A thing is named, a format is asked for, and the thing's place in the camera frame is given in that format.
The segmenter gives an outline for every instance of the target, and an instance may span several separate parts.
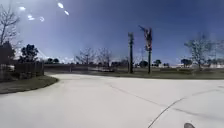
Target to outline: crack in pavement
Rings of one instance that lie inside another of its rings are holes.
[[[170,109],[171,107],[173,107],[174,105],[176,105],[177,103],[179,103],[179,102],[181,102],[181,101],[183,101],[183,100],[185,100],[185,99],[188,99],[188,98],[190,98],[190,97],[193,97],[193,96],[197,96],[197,95],[201,95],[201,94],[205,94],[205,93],[209,93],[209,92],[214,92],[214,91],[219,91],[219,90],[217,90],[217,89],[210,89],[210,90],[206,90],[206,91],[201,91],[201,92],[196,92],[196,93],[193,93],[193,94],[191,94],[191,95],[189,95],[189,96],[185,96],[185,97],[183,97],[183,98],[181,98],[181,99],[178,99],[178,100],[176,100],[176,101],[174,101],[172,104],[170,104],[169,106],[167,106],[167,105],[165,105],[165,104],[159,104],[159,103],[156,103],[156,102],[154,102],[154,101],[151,101],[151,100],[149,100],[149,99],[146,99],[146,98],[143,98],[143,97],[141,97],[141,96],[138,96],[138,95],[135,95],[135,94],[132,94],[132,93],[130,93],[130,92],[128,92],[128,91],[125,91],[125,90],[123,90],[123,89],[121,89],[121,88],[118,88],[118,87],[115,87],[115,86],[113,86],[113,85],[111,85],[110,83],[106,83],[109,87],[111,87],[111,88],[113,88],[113,89],[116,89],[116,90],[118,90],[118,91],[120,91],[120,92],[123,92],[123,93],[126,93],[126,94],[128,94],[128,95],[132,95],[132,96],[134,96],[134,97],[136,97],[136,98],[139,98],[139,99],[141,99],[141,100],[144,100],[144,101],[147,101],[147,102],[150,102],[150,103],[153,103],[153,104],[156,104],[156,105],[158,105],[158,106],[160,106],[160,107],[166,107],[152,122],[151,122],[151,124],[149,125],[149,127],[148,128],[150,128],[158,119],[159,119],[159,117],[163,114],[163,113],[165,113],[166,111],[168,111],[168,109]],[[219,120],[219,121],[224,121],[224,119],[222,119],[222,118],[217,118],[217,117],[212,117],[212,116],[209,116],[209,115],[205,115],[205,114],[201,114],[201,113],[193,113],[193,112],[189,112],[189,111],[186,111],[186,110],[182,110],[182,109],[178,109],[178,108],[171,108],[172,110],[175,110],[175,111],[178,111],[178,112],[183,112],[183,113],[186,113],[186,114],[189,114],[189,115],[193,115],[193,116],[198,116],[198,117],[203,117],[203,118],[209,118],[209,119],[215,119],[215,120]]]

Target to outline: lens flare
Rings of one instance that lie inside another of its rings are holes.
[[[59,7],[59,8],[64,8],[64,6],[63,6],[62,3],[58,3],[58,7]]]
[[[35,20],[35,18],[33,18],[33,16],[32,15],[27,15],[27,18],[28,18],[28,20]]]
[[[26,11],[26,8],[25,7],[19,7],[19,10],[20,11]]]
[[[65,11],[65,14],[69,16],[69,13],[67,11]]]
[[[44,17],[40,17],[40,21],[44,22],[45,21]]]

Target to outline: lawn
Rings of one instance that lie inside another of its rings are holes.
[[[52,85],[58,81],[57,78],[50,76],[39,76],[26,80],[18,80],[7,83],[0,83],[0,94],[24,92],[36,90]]]
[[[195,74],[180,72],[152,72],[148,75],[146,72],[135,72],[128,74],[125,72],[76,72],[77,74],[112,76],[112,77],[133,77],[133,78],[153,78],[153,79],[224,79],[224,73],[221,72],[200,72]]]

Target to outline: road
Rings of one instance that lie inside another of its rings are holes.
[[[0,96],[2,128],[147,128],[152,122],[152,128],[183,128],[187,122],[196,128],[224,126],[222,80],[52,76],[60,81]]]

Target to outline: sky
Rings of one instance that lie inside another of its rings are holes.
[[[152,60],[177,64],[189,57],[184,46],[199,32],[224,39],[223,0],[1,0],[21,18],[18,39],[34,44],[39,56],[73,60],[79,51],[108,48],[118,60],[128,56],[128,32],[134,33],[134,57],[145,40],[138,25],[153,30]]]

